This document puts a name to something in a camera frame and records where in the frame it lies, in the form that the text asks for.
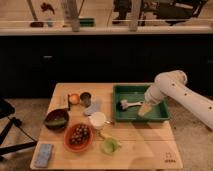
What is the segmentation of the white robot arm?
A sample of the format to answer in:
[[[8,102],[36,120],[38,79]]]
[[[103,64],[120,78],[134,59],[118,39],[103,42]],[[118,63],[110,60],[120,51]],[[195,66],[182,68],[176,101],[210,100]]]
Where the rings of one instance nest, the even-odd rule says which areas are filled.
[[[171,97],[213,130],[213,101],[186,87],[187,75],[181,70],[158,74],[144,93],[138,115],[143,117],[165,97]]]

